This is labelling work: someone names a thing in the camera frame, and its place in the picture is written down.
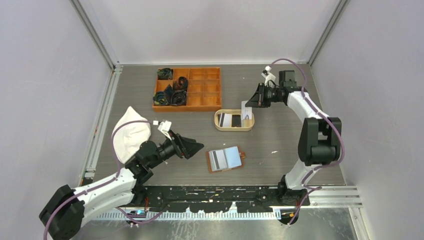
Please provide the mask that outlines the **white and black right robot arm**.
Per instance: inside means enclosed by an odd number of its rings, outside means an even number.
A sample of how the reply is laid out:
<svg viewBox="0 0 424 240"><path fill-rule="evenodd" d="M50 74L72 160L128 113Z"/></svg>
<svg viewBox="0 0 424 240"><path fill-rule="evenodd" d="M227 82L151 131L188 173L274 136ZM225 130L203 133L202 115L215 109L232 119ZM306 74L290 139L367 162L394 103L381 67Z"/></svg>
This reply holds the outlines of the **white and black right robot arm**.
<svg viewBox="0 0 424 240"><path fill-rule="evenodd" d="M276 199L283 205L294 205L307 196L314 174L334 164L341 157L342 122L329 117L310 99L304 87L297 85L295 72L283 70L275 76L267 66L253 96L243 104L245 108L269 108L272 103L284 103L302 121L297 145L298 160L277 185Z"/></svg>

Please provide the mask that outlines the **white diamond VIP card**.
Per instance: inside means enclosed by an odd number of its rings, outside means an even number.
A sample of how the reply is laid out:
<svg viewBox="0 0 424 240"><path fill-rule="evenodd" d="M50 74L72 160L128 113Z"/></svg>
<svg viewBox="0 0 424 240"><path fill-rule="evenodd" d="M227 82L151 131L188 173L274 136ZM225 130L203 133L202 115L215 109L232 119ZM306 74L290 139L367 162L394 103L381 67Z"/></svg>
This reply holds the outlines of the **white diamond VIP card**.
<svg viewBox="0 0 424 240"><path fill-rule="evenodd" d="M241 126L243 128L249 128L253 125L252 107L246 106L247 102L247 100L241 102Z"/></svg>

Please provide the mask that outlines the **brown leather card holder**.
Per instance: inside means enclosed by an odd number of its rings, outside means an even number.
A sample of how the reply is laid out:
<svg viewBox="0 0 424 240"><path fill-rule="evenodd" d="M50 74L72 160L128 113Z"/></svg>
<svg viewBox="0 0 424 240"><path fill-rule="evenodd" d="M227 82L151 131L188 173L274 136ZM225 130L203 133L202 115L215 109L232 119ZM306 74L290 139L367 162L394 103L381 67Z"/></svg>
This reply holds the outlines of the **brown leather card holder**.
<svg viewBox="0 0 424 240"><path fill-rule="evenodd" d="M242 168L245 165L246 154L241 150L239 146L232 146L227 148L222 148L220 150L224 150L226 161L228 164L228 168L224 170L212 171L211 169L211 161L210 161L210 151L206 153L206 162L209 173L219 173L234 169Z"/></svg>

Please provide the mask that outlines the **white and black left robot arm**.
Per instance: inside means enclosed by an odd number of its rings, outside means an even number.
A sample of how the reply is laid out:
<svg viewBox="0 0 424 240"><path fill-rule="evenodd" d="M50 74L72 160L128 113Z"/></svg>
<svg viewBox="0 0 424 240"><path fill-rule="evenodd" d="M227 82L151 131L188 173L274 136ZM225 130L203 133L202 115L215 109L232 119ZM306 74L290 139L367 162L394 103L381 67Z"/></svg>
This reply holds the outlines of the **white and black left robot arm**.
<svg viewBox="0 0 424 240"><path fill-rule="evenodd" d="M146 200L144 183L152 169L173 156L189 159L204 148L195 139L171 132L162 144L142 142L122 168L99 181L71 188L59 187L39 214L44 225L43 239L69 240L94 217L113 208Z"/></svg>

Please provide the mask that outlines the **beige oval tray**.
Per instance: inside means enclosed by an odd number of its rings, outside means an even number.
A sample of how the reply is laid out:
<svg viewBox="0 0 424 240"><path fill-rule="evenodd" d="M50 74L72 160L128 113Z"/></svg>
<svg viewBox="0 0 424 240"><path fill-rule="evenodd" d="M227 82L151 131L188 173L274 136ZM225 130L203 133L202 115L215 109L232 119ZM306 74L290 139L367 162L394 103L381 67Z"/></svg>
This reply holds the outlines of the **beige oval tray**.
<svg viewBox="0 0 424 240"><path fill-rule="evenodd" d="M219 127L218 115L220 113L228 113L232 115L241 115L241 109L220 109L214 113L215 128L221 132L247 132L250 131L255 124L255 115L253 114L253 125L251 127Z"/></svg>

